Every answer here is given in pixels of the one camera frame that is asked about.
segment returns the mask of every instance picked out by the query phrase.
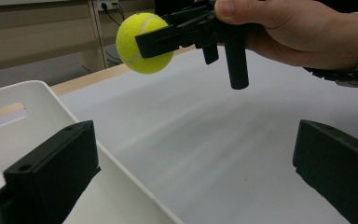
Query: white table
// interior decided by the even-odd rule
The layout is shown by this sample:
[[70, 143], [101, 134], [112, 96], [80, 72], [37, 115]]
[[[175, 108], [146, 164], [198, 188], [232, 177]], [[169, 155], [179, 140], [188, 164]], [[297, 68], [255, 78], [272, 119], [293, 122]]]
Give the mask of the white table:
[[250, 87], [229, 87], [224, 49], [175, 56], [61, 96], [99, 141], [185, 223], [345, 224], [296, 173], [301, 119], [358, 137], [358, 89], [248, 52]]

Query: white plastic bin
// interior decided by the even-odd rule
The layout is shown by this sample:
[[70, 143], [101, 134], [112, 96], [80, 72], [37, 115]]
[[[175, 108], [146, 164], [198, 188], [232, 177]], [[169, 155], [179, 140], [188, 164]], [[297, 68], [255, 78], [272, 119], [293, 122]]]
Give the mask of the white plastic bin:
[[[60, 129], [78, 122], [43, 82], [0, 89], [0, 188], [3, 171]], [[65, 223], [182, 223], [99, 143], [101, 172], [91, 181]]]

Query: yellow tennis ball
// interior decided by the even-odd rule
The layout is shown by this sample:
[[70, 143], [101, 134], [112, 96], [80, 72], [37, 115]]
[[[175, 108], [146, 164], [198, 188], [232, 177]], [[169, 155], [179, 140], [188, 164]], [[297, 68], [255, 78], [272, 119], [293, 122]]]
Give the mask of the yellow tennis ball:
[[153, 13], [139, 13], [128, 17], [118, 28], [116, 46], [118, 55], [130, 69], [143, 74], [162, 70], [171, 61], [173, 52], [153, 58], [143, 58], [135, 37], [167, 26], [167, 22]]

